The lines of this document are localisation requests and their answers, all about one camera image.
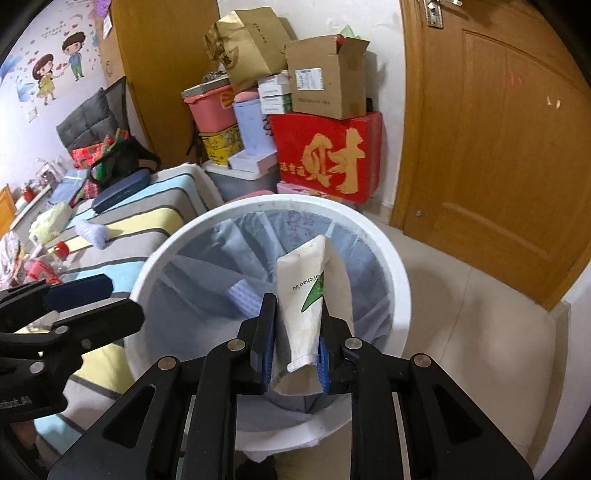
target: black bag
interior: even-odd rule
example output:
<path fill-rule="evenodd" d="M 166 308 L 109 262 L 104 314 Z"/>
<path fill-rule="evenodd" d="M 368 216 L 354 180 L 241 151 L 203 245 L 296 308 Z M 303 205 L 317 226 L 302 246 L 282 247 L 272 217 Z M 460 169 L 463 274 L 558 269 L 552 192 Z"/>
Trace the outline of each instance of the black bag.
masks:
<path fill-rule="evenodd" d="M 149 166 L 145 164 L 145 160 L 153 162 L 154 165 Z M 93 177 L 99 165 L 104 165 L 107 173 L 106 177 L 101 180 Z M 114 145 L 111 150 L 92 166 L 88 179 L 92 183 L 97 184 L 101 190 L 104 190 L 140 168 L 147 168 L 150 172 L 156 173 L 161 165 L 162 161 L 158 155 L 145 148 L 135 137 L 129 137 L 127 140 Z"/>

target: screw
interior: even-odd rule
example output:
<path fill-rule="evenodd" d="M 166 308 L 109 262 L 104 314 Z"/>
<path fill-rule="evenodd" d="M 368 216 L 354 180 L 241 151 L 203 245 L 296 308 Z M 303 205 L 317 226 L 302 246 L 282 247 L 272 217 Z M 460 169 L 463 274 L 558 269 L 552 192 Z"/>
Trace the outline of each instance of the screw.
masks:
<path fill-rule="evenodd" d="M 40 374 L 41 372 L 43 372 L 44 368 L 45 368 L 45 364 L 43 362 L 34 362 L 29 367 L 29 371 L 30 371 L 31 375 L 37 375 L 37 374 Z"/>
<path fill-rule="evenodd" d="M 349 350 L 357 350 L 361 348 L 362 345 L 363 342 L 357 337 L 349 337 L 345 340 L 345 347 L 347 347 Z"/>
<path fill-rule="evenodd" d="M 420 355 L 417 355 L 414 358 L 414 362 L 417 366 L 422 367 L 422 368 L 426 368 L 429 365 L 431 365 L 431 359 L 423 353 L 421 353 Z"/>
<path fill-rule="evenodd" d="M 234 340 L 230 340 L 228 342 L 228 348 L 232 352 L 239 352 L 244 347 L 246 347 L 246 344 L 244 343 L 244 340 L 240 340 L 239 338 L 235 338 Z"/>
<path fill-rule="evenodd" d="M 165 356 L 165 357 L 162 357 L 160 360 L 158 360 L 158 368 L 160 370 L 170 370 L 176 364 L 177 364 L 176 359 L 174 359 L 171 356 Z"/>

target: door handle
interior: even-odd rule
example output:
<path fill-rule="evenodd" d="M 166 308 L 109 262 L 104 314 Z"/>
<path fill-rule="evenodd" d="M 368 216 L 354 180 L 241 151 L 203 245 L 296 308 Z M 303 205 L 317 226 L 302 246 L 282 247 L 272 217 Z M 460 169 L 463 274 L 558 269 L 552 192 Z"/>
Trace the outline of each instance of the door handle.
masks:
<path fill-rule="evenodd" d="M 462 0 L 444 0 L 457 7 L 462 6 Z M 427 26 L 431 28 L 443 28 L 443 16 L 441 14 L 440 0 L 423 0 L 425 7 L 425 16 L 427 17 Z"/>

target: pink box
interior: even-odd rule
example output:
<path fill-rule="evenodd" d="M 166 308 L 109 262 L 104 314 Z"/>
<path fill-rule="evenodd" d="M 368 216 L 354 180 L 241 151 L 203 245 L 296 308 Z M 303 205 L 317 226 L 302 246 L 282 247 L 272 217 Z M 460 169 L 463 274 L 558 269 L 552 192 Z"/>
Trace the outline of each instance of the pink box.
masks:
<path fill-rule="evenodd" d="M 334 195 L 330 195 L 329 193 L 318 192 L 317 190 L 310 189 L 308 187 L 303 187 L 301 185 L 296 185 L 295 183 L 287 183 L 286 181 L 281 181 L 277 184 L 277 193 L 295 193 L 298 195 L 310 195 L 313 197 L 321 197 L 324 199 L 333 200 L 334 202 L 342 203 L 347 207 L 351 207 L 353 210 L 357 209 L 355 203 L 351 202 L 350 200 L 335 197 Z"/>

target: tiled floor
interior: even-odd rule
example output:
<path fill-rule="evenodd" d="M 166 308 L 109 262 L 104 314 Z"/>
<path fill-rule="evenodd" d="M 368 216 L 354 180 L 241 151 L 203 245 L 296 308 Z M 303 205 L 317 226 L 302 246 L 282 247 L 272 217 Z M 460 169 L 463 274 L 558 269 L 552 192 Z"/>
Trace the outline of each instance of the tiled floor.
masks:
<path fill-rule="evenodd" d="M 376 223 L 398 250 L 411 285 L 404 356 L 432 356 L 525 457 L 550 382 L 554 319 L 489 275 Z M 280 480 L 348 479 L 349 450 L 347 426 L 317 447 L 277 455 Z"/>

